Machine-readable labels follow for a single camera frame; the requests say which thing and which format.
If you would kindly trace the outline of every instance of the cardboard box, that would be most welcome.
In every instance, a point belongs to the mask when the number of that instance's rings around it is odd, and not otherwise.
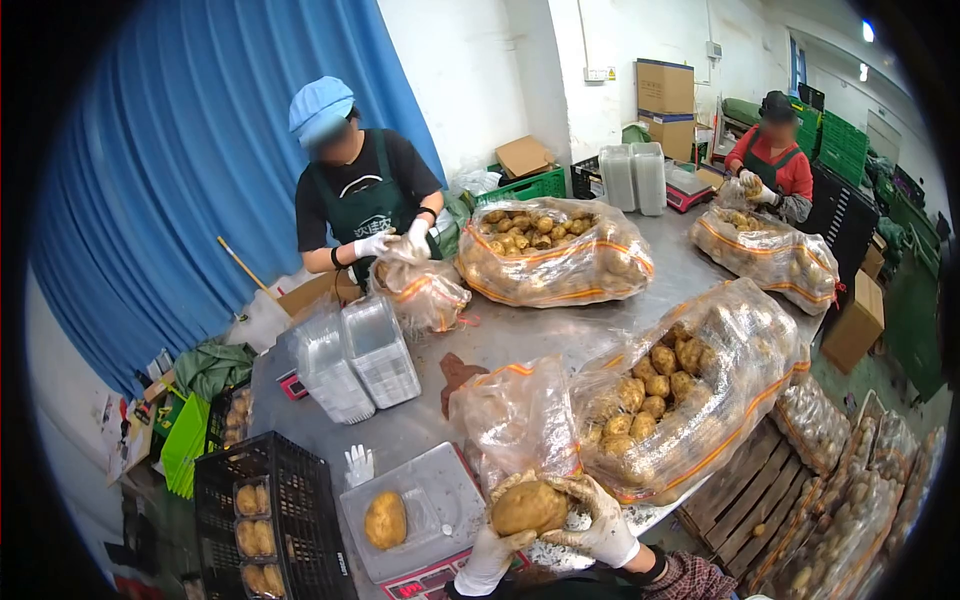
[[[339,298],[344,302],[353,302],[363,296],[360,286],[350,281],[346,272],[335,271],[310,279],[302,286],[279,297],[276,302],[296,322],[300,312],[311,308],[313,303],[326,292],[330,292],[333,298]]]
[[[825,336],[820,352],[849,374],[883,333],[883,294],[863,271],[856,272],[853,297]]]
[[[637,119],[649,127],[651,139],[660,143],[663,155],[687,162],[693,148],[693,115],[662,114],[639,110]]]
[[[883,268],[883,262],[883,254],[876,249],[876,246],[870,244],[867,247],[867,255],[863,257],[860,270],[870,276],[870,279],[876,281],[876,276],[880,274],[880,269]]]
[[[693,67],[660,60],[636,60],[636,107],[664,114],[692,114]]]
[[[534,139],[526,135],[496,149],[496,159],[510,179],[535,175],[553,168],[553,155]]]

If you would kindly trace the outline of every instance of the black t-shirt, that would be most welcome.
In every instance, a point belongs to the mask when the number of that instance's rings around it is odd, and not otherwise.
[[[399,133],[382,130],[383,142],[390,163],[390,174],[412,206],[438,191],[440,182],[430,171],[420,153]],[[349,202],[350,194],[381,181],[376,160],[376,142],[371,130],[365,130],[363,148],[351,164],[330,167],[317,163],[330,191],[340,202]],[[326,246],[326,210],[314,176],[306,169],[297,182],[297,250],[310,252]]]

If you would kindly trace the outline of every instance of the wooden pallet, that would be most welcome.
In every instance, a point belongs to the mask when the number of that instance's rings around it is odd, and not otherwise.
[[[740,580],[786,518],[812,473],[764,418],[727,465],[691,495],[677,518]],[[754,536],[754,528],[763,531]]]

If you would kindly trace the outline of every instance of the packaged potato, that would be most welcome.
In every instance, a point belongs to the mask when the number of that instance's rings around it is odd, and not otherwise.
[[[455,265],[487,298],[535,308],[623,300],[654,276],[650,248],[623,212],[558,198],[478,208]]]
[[[840,280],[837,261],[819,234],[772,217],[713,205],[687,236],[717,264],[786,296],[810,315],[826,311]]]
[[[917,452],[910,480],[903,491],[903,501],[897,510],[897,517],[885,542],[887,552],[891,556],[894,556],[917,523],[917,517],[920,516],[920,511],[924,507],[933,480],[940,470],[946,441],[944,428],[938,427],[926,436],[924,446]]]
[[[622,503],[671,504],[724,466],[808,368],[775,300],[747,278],[718,285],[576,375],[584,468]],[[643,383],[638,408],[628,376]]]
[[[870,468],[881,477],[896,479],[905,484],[910,477],[913,459],[917,456],[917,438],[914,437],[906,419],[894,410],[889,410],[880,419],[876,429],[874,455]]]
[[[778,600],[851,596],[890,532],[903,486],[873,470],[858,472],[826,532],[811,539],[774,581]]]
[[[403,331],[417,335],[456,326],[471,297],[462,281],[449,262],[416,256],[404,237],[373,263],[370,290],[389,298]]]
[[[821,477],[833,473],[850,436],[850,421],[812,375],[798,375],[794,385],[777,398],[770,417],[805,465]]]
[[[450,422],[508,475],[530,468],[576,474],[581,466],[567,380],[560,354],[474,375],[450,395]],[[482,470],[481,479],[502,475]]]

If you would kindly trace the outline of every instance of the digital scale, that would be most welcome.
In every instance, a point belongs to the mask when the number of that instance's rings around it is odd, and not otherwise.
[[[389,550],[374,548],[364,534],[364,516],[375,496],[403,498],[407,537]],[[392,600],[441,600],[444,585],[467,564],[486,502],[460,449],[450,442],[340,495],[357,552],[371,580]],[[511,569],[530,562],[517,554]]]

